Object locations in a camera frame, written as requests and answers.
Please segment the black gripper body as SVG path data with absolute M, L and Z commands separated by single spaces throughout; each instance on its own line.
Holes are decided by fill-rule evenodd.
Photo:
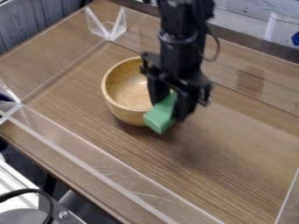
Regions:
M 148 78 L 167 83 L 170 90 L 176 93 L 180 89 L 192 88 L 199 91 L 198 103 L 207 106 L 211 102 L 212 83 L 202 69 L 192 66 L 183 70 L 163 66 L 162 55 L 155 52 L 142 52 L 140 72 Z

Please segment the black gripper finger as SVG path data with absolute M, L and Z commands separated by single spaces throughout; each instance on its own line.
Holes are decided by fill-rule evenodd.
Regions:
M 174 108 L 174 118 L 178 122 L 183 122 L 187 116 L 196 109 L 199 91 L 192 88 L 180 89 Z
M 147 87 L 151 103 L 155 105 L 168 96 L 171 90 L 166 82 L 151 77 L 147 78 Z

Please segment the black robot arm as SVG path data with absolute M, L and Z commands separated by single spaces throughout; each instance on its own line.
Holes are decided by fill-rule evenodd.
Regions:
M 214 17 L 214 0 L 156 0 L 160 14 L 159 52 L 142 52 L 140 72 L 147 78 L 150 100 L 176 100 L 171 118 L 182 122 L 199 105 L 211 100 L 212 82 L 202 71 L 207 21 Z

